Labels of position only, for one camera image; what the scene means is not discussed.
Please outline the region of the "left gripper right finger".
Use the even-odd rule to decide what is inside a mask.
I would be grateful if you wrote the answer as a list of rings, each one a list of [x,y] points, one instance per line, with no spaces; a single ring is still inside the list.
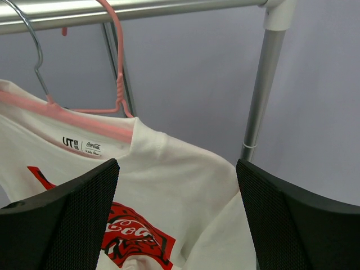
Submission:
[[[236,165],[260,269],[359,269],[359,207]]]

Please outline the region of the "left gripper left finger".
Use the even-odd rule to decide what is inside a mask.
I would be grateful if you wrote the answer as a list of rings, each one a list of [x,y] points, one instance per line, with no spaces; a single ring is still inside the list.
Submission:
[[[96,269],[120,167],[89,172],[1,209],[1,269]]]

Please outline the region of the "pink plastic hanger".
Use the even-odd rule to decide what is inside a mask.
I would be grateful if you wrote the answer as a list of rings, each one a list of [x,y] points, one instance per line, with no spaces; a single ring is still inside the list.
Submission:
[[[67,110],[61,107],[59,104],[55,103],[39,71],[39,68],[43,64],[43,52],[40,42],[37,38],[37,35],[30,21],[22,12],[22,10],[20,10],[19,7],[15,5],[13,2],[4,1],[4,3],[7,4],[9,7],[11,7],[18,14],[18,16],[22,19],[25,26],[27,27],[31,37],[33,38],[38,53],[38,61],[34,66],[34,72],[46,94],[47,102],[39,103],[34,100],[28,99],[24,96],[18,96],[6,91],[5,92],[1,91],[1,102],[20,107],[24,110],[31,111],[33,113],[48,118],[52,118],[59,122],[69,124],[74,127],[81,128],[92,133],[96,133],[126,143],[131,143],[132,141],[131,130],[106,124],[102,121],[96,121],[94,119],[90,119],[89,117],[85,116],[86,113]]]

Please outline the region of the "white Coca-Cola t-shirt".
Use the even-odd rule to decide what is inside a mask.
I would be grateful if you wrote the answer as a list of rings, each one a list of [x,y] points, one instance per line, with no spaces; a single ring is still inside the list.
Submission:
[[[46,101],[1,81],[1,91]],[[12,202],[117,160],[118,186],[98,269],[255,269],[235,167],[139,118],[85,114],[131,143],[1,102],[1,186]]]

